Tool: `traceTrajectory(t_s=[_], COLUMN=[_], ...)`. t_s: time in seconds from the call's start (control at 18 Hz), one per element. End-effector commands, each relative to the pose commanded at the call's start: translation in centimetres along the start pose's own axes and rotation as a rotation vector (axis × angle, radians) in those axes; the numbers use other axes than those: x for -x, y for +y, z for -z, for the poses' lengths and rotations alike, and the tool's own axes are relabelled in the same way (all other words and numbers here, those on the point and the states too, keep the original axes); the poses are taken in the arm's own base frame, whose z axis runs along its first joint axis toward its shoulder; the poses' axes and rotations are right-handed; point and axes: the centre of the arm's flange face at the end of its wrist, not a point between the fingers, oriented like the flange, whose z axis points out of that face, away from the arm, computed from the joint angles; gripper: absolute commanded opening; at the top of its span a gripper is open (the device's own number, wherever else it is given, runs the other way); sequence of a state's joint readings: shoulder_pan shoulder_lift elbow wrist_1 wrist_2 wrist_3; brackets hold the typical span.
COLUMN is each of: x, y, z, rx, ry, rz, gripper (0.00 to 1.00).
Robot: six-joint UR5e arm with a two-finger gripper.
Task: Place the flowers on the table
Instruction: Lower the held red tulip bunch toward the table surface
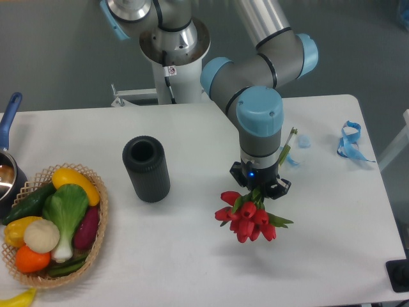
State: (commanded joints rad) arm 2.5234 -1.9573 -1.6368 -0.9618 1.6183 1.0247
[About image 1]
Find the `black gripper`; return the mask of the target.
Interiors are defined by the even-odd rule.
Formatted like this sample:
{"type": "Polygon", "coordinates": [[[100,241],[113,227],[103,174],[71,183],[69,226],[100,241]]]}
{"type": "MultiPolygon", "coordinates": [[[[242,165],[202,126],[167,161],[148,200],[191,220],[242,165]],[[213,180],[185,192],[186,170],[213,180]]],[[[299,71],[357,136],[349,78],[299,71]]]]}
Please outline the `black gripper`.
{"type": "Polygon", "coordinates": [[[276,200],[287,195],[291,187],[289,180],[280,177],[278,162],[261,169],[251,162],[234,162],[229,172],[240,187],[250,191],[259,189],[264,198],[276,200]]]}

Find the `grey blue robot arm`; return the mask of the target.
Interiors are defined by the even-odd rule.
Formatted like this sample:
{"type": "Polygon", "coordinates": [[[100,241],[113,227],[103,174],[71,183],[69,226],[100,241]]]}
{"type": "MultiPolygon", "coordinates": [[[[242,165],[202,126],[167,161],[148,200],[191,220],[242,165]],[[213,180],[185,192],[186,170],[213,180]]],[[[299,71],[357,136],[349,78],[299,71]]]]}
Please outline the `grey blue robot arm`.
{"type": "Polygon", "coordinates": [[[188,104],[208,95],[239,133],[240,160],[232,176],[277,199],[291,185],[279,175],[284,111],[277,88],[313,70],[318,49],[310,36],[293,32],[277,1],[235,6],[256,55],[243,63],[218,57],[203,64],[210,34],[190,1],[100,2],[117,36],[135,38],[150,61],[158,103],[188,104]]]}

